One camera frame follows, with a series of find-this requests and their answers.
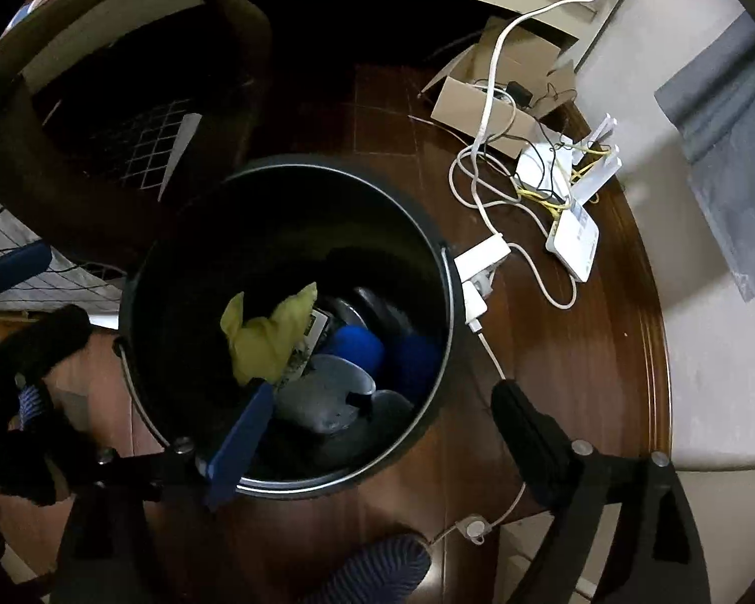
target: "blue striped fabric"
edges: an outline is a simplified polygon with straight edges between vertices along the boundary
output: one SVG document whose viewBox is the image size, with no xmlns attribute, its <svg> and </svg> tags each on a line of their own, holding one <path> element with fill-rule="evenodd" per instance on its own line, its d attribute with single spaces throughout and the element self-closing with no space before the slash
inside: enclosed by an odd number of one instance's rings
<svg viewBox="0 0 755 604">
<path fill-rule="evenodd" d="M 301 604 L 401 604 L 423 581 L 431 557 L 419 538 L 404 534 L 360 550 Z"/>
<path fill-rule="evenodd" d="M 53 410 L 48 393 L 42 393 L 37 386 L 26 386 L 20 391 L 20 429 L 25 430 L 28 423 L 38 415 Z"/>
</svg>

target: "blue sponge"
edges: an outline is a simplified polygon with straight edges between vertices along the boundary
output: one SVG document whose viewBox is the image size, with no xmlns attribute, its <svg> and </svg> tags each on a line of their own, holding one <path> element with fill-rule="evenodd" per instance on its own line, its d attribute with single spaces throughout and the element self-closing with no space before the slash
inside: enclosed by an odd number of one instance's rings
<svg viewBox="0 0 755 604">
<path fill-rule="evenodd" d="M 370 330 L 347 324 L 330 336 L 322 353 L 346 359 L 374 379 L 383 363 L 386 349 Z"/>
<path fill-rule="evenodd" d="M 416 334 L 398 338 L 387 352 L 386 387 L 419 404 L 431 392 L 441 364 L 442 350 L 430 338 Z"/>
</svg>

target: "white wall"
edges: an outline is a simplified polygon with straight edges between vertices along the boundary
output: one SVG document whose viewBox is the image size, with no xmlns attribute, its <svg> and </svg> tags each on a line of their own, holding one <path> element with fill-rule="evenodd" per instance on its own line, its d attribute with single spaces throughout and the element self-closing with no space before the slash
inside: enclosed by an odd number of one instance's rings
<svg viewBox="0 0 755 604">
<path fill-rule="evenodd" d="M 755 579 L 755 470 L 679 474 L 708 566 L 711 604 L 733 604 Z"/>
<path fill-rule="evenodd" d="M 624 0 L 579 73 L 588 121 L 618 118 L 621 181 L 666 325 L 673 457 L 689 470 L 755 466 L 755 299 L 744 304 L 733 284 L 654 91 L 741 11 L 736 0 Z"/>
</svg>

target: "wooden floor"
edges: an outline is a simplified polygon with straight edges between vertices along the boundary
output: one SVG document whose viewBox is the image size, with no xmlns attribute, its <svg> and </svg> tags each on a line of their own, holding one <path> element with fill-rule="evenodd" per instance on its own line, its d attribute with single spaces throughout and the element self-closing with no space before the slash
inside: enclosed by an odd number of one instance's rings
<svg viewBox="0 0 755 604">
<path fill-rule="evenodd" d="M 312 78 L 280 74 L 251 154 L 351 157 L 423 203 L 455 252 L 465 250 L 487 231 L 478 215 L 455 202 L 447 185 L 447 169 L 462 145 L 407 117 L 429 114 L 430 106 L 415 97 L 426 78 L 409 68 L 365 65 L 327 66 Z M 469 192 L 465 179 L 457 183 Z M 481 319 L 485 336 L 505 373 L 571 437 L 628 457 L 670 451 L 662 318 L 640 237 L 616 183 L 608 184 L 590 212 L 600 243 L 576 306 L 569 312 L 551 307 L 524 259 L 513 254 L 499 270 L 489 312 Z M 529 250 L 552 294 L 567 301 L 567 275 L 544 251 L 533 221 L 513 208 L 495 207 L 490 215 L 506 239 Z M 509 506 L 520 479 L 479 397 L 489 396 L 497 376 L 477 340 L 470 341 L 463 383 L 446 395 L 437 421 L 399 462 L 327 498 L 240 498 L 217 514 L 206 532 L 223 539 L 215 542 L 230 552 L 224 561 L 240 595 L 249 592 L 254 601 L 274 604 L 294 601 L 370 541 L 400 529 L 432 537 L 466 514 L 494 519 Z M 109 336 L 93 336 L 85 351 L 54 371 L 50 383 L 84 394 L 100 442 L 121 455 L 154 451 L 110 344 Z M 43 572 L 54 565 L 68 510 L 68 502 L 39 510 L 0 498 L 0 526 L 20 556 Z M 524 498 L 514 517 L 535 510 Z M 202 601 L 207 581 L 215 578 L 202 567 L 215 556 L 212 542 L 186 541 L 184 525 L 157 505 L 149 513 L 175 592 Z M 453 534 L 435 550 L 433 568 L 410 601 L 489 602 L 496 561 L 495 537 L 476 547 Z"/>
</svg>

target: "trash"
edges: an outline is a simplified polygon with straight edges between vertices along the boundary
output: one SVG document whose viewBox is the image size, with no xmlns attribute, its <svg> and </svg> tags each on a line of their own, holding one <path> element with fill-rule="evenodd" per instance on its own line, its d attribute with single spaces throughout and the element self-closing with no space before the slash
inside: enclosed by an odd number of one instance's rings
<svg viewBox="0 0 755 604">
<path fill-rule="evenodd" d="M 324 353 L 346 359 L 374 378 L 383 364 L 386 349 L 370 330 L 346 324 L 331 334 Z"/>
<path fill-rule="evenodd" d="M 413 334 L 390 343 L 381 382 L 413 404 L 431 392 L 442 350 L 430 338 Z"/>
<path fill-rule="evenodd" d="M 311 372 L 287 383 L 277 393 L 274 415 L 316 434 L 333 434 L 358 419 L 360 409 L 348 404 L 348 395 L 372 395 L 376 387 L 368 373 L 354 363 L 316 354 Z"/>
<path fill-rule="evenodd" d="M 356 302 L 364 309 L 364 317 L 375 326 L 373 331 L 380 332 L 379 336 L 407 336 L 414 333 L 411 320 L 395 304 L 364 286 L 358 286 L 354 292 Z"/>
<path fill-rule="evenodd" d="M 240 385 L 255 377 L 279 382 L 288 359 L 303 338 L 316 302 L 316 283 L 280 302 L 270 318 L 243 323 L 243 293 L 230 299 L 220 326 L 230 346 L 233 374 Z"/>
<path fill-rule="evenodd" d="M 319 344 L 324 332 L 327 330 L 329 320 L 329 316 L 321 311 L 317 309 L 311 311 L 311 318 L 308 320 L 305 334 L 294 346 L 294 351 L 290 353 L 288 365 L 286 365 L 285 370 L 282 372 L 282 377 L 276 385 L 278 388 L 302 376 L 313 351 L 316 349 L 316 345 Z"/>
<path fill-rule="evenodd" d="M 352 324 L 364 329 L 368 328 L 360 312 L 346 299 L 321 296 L 319 298 L 319 306 L 331 315 L 336 316 L 344 324 Z"/>
<path fill-rule="evenodd" d="M 352 425 L 325 437 L 312 452 L 312 462 L 323 470 L 338 470 L 383 450 L 408 427 L 414 407 L 395 391 L 376 391 L 372 411 Z"/>
</svg>

